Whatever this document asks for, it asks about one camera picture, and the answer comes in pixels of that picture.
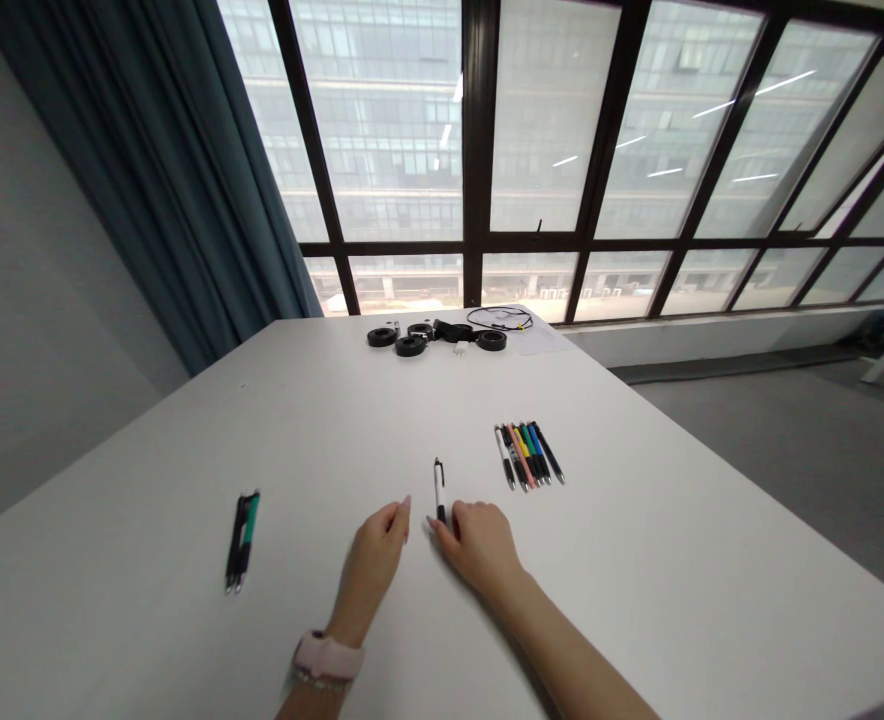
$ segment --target curtain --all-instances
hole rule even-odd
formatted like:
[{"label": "curtain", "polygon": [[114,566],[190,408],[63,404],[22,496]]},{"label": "curtain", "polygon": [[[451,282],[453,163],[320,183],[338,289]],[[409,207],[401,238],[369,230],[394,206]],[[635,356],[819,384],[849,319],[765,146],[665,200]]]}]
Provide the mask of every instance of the curtain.
[{"label": "curtain", "polygon": [[0,48],[189,372],[321,316],[216,0],[0,0]]}]

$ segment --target bracelet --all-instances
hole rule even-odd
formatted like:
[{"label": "bracelet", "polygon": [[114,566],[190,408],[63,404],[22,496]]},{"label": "bracelet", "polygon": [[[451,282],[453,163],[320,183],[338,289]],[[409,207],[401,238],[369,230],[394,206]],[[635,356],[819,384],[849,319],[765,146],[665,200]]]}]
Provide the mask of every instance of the bracelet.
[{"label": "bracelet", "polygon": [[305,683],[321,692],[344,693],[348,690],[351,680],[336,680],[334,678],[315,678],[300,667],[294,668],[293,677],[301,683]]}]

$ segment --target pink watch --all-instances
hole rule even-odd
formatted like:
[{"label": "pink watch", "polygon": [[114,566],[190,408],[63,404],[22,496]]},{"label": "pink watch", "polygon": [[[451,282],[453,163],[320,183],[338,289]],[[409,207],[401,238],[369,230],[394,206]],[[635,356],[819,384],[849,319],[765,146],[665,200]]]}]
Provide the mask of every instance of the pink watch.
[{"label": "pink watch", "polygon": [[362,669],[365,650],[340,645],[323,638],[318,630],[309,630],[299,641],[292,663],[316,680],[325,675],[336,680],[354,680]]}]

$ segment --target hand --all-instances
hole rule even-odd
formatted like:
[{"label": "hand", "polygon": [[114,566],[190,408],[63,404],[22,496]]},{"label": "hand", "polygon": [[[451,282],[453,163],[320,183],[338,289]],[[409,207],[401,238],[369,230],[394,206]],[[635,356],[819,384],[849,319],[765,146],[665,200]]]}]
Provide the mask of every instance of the hand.
[{"label": "hand", "polygon": [[355,533],[325,637],[348,647],[362,647],[399,567],[402,546],[409,540],[411,507],[411,495],[402,503],[389,503]]},{"label": "hand", "polygon": [[517,595],[529,575],[519,562],[509,521],[495,505],[452,505],[452,525],[458,538],[435,518],[429,524],[442,552],[458,573],[492,605]]}]

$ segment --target floor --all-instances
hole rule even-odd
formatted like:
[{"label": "floor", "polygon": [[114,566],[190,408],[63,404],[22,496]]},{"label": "floor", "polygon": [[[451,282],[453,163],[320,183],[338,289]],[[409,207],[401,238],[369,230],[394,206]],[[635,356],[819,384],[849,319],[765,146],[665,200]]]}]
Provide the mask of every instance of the floor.
[{"label": "floor", "polygon": [[[884,375],[862,360],[635,390],[884,582]],[[884,707],[861,720],[882,720]]]}]

